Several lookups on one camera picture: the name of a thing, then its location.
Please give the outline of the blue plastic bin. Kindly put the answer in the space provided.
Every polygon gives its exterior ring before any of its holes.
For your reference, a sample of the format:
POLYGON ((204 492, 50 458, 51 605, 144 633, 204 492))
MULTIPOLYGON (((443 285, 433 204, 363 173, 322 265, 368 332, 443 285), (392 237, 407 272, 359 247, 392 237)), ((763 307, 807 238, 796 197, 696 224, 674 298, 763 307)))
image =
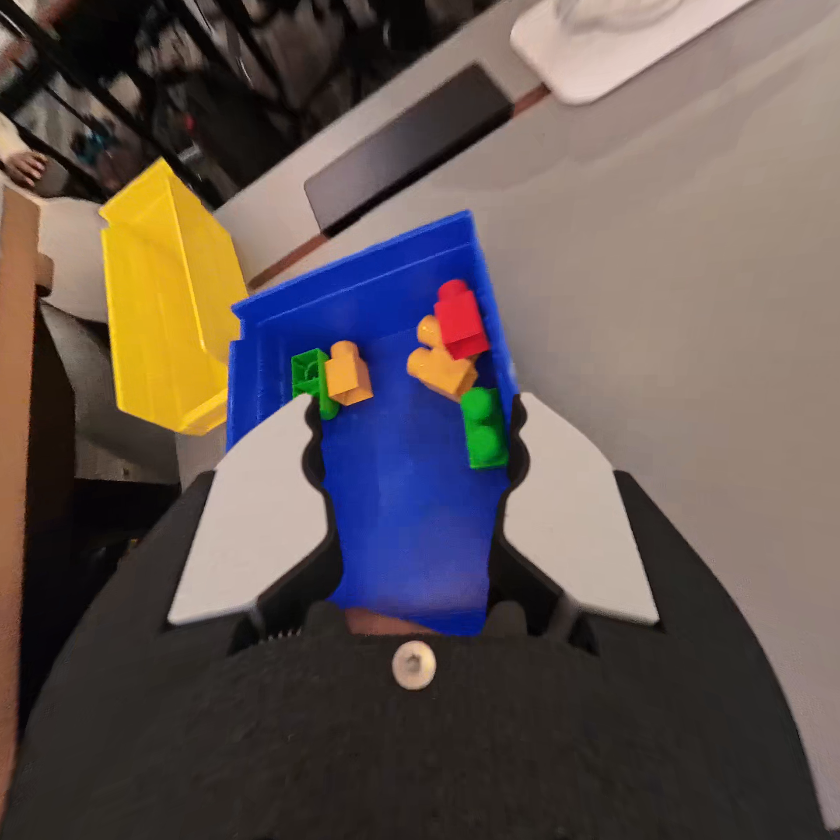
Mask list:
POLYGON ((406 372, 417 324, 452 279, 476 295, 490 342, 478 385, 498 390, 509 424, 520 387, 475 219, 462 211, 234 306, 227 447, 291 399, 294 355, 354 342, 374 395, 322 427, 343 555, 332 599, 471 635, 487 609, 491 535, 508 476, 469 467, 459 406, 406 372))

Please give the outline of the white book stand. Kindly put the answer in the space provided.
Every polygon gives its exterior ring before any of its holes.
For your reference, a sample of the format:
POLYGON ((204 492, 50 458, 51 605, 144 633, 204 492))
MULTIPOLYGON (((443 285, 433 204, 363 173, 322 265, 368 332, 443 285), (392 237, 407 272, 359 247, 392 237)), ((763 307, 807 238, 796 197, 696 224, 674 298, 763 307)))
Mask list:
POLYGON ((541 1, 510 45, 563 104, 594 103, 751 5, 751 1, 541 1))

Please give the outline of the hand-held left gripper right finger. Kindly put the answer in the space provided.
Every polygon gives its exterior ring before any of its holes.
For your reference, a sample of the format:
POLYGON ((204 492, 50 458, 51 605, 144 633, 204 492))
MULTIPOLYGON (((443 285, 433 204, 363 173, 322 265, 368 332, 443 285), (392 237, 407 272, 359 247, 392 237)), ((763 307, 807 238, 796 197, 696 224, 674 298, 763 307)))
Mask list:
POLYGON ((658 623, 612 464, 530 392, 512 399, 507 477, 490 541, 490 608, 518 604, 527 629, 572 627, 580 616, 658 623))

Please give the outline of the wooden side table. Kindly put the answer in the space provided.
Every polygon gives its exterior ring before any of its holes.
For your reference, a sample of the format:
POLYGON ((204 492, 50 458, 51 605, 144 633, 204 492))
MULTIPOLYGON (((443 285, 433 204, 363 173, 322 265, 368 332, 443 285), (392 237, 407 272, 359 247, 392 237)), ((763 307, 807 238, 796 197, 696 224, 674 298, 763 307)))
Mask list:
POLYGON ((2 189, 1 230, 1 771, 8 785, 18 740, 28 440, 36 336, 39 206, 2 189))

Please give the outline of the pile of colourful toy blocks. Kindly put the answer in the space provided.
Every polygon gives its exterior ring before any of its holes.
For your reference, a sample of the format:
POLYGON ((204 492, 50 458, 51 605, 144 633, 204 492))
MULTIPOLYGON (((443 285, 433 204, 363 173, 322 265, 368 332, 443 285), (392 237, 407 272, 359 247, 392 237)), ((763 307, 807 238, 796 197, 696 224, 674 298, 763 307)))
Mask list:
MULTIPOLYGON (((434 312, 416 327, 418 346, 406 361, 409 376, 429 391, 457 403, 464 427, 469 467, 497 469, 508 465, 508 438, 501 398, 494 388, 477 384, 477 362, 490 341, 475 292, 455 278, 437 290, 434 312)), ((322 419, 333 419, 342 407, 372 399, 367 363, 358 345, 336 342, 329 353, 313 349, 290 360, 291 395, 317 398, 322 419)))

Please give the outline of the yellow plastic bin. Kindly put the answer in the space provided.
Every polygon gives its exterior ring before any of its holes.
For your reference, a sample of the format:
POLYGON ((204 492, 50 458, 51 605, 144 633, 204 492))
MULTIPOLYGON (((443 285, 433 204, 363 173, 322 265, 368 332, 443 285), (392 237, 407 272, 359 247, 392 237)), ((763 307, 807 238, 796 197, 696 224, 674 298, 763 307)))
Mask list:
POLYGON ((248 294, 233 239, 164 159, 99 213, 118 408, 203 436, 226 421, 233 306, 248 294))

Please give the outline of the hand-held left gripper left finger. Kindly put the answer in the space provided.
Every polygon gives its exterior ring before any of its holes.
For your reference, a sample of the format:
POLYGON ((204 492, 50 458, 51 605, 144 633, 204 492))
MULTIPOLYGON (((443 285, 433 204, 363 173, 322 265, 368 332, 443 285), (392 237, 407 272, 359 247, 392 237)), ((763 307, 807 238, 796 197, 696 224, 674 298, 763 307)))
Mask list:
POLYGON ((168 622, 247 616, 260 629, 299 627, 343 577, 332 500, 324 486, 322 424, 298 396, 254 427, 218 463, 168 622))

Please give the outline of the black flat panel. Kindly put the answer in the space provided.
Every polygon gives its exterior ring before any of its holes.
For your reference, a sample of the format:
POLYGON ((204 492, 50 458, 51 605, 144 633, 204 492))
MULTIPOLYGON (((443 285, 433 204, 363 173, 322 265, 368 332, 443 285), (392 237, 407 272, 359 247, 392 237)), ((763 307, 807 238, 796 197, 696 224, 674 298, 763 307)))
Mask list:
POLYGON ((513 102, 467 66, 304 183, 320 232, 335 236, 506 123, 513 102))

